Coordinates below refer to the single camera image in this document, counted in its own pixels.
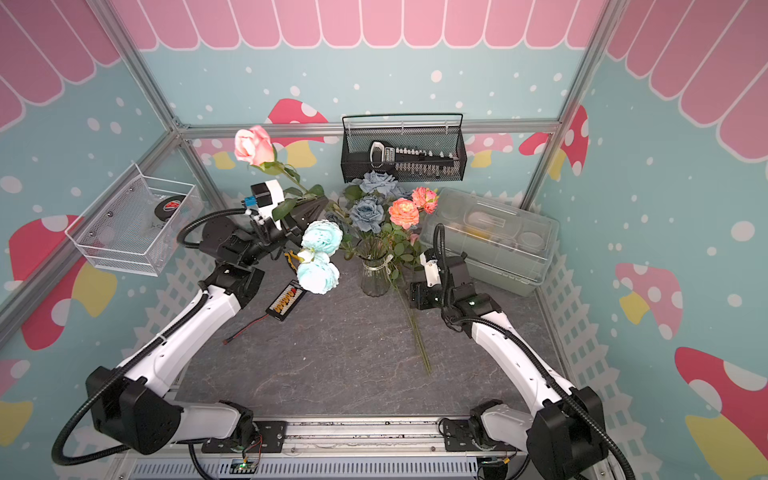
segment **hockey puck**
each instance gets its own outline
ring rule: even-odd
[[[181,206],[181,202],[184,201],[184,198],[184,195],[176,195],[175,197],[164,199],[154,208],[154,215],[160,221],[167,222],[176,209]]]

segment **pink rose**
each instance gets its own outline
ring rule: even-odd
[[[419,223],[419,208],[407,198],[399,198],[389,208],[389,217],[392,223],[408,230]]]
[[[259,125],[238,131],[235,135],[235,157],[256,167],[275,161],[269,134]]]
[[[432,190],[427,187],[419,187],[413,191],[411,198],[418,208],[424,209],[428,214],[435,213],[435,209],[437,208],[437,194]]]

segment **clear plastic container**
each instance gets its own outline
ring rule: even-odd
[[[530,295],[544,282],[560,224],[526,210],[441,189],[437,211],[427,215],[420,240],[432,244],[445,225],[445,248],[467,253],[469,274],[505,290]]]

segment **white wire basket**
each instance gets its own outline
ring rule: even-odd
[[[177,195],[184,195],[180,206],[161,221],[155,208]],[[179,230],[202,210],[196,185],[147,177],[133,164],[65,233],[96,268],[159,276],[176,250]]]

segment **battery pack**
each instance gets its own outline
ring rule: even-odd
[[[297,280],[291,280],[288,282],[288,286],[283,289],[283,292],[277,296],[275,301],[270,304],[265,312],[282,322],[286,319],[288,314],[291,313],[291,310],[293,310],[299,300],[301,300],[304,293],[306,293],[306,291],[301,288],[299,282]]]

